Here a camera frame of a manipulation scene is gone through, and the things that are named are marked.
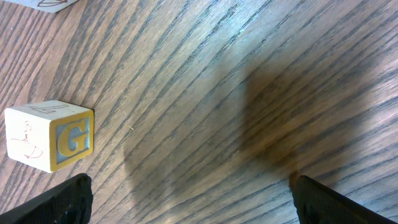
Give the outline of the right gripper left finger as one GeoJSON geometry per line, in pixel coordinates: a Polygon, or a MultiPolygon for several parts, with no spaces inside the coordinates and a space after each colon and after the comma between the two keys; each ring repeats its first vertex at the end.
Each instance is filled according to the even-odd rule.
{"type": "Polygon", "coordinates": [[[1,223],[89,223],[91,177],[81,173],[1,215],[1,223]]]}

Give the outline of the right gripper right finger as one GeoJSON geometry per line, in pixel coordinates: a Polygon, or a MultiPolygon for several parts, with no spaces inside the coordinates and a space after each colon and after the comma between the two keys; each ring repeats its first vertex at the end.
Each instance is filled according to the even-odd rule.
{"type": "Polygon", "coordinates": [[[306,175],[291,178],[300,224],[394,224],[306,175]]]}

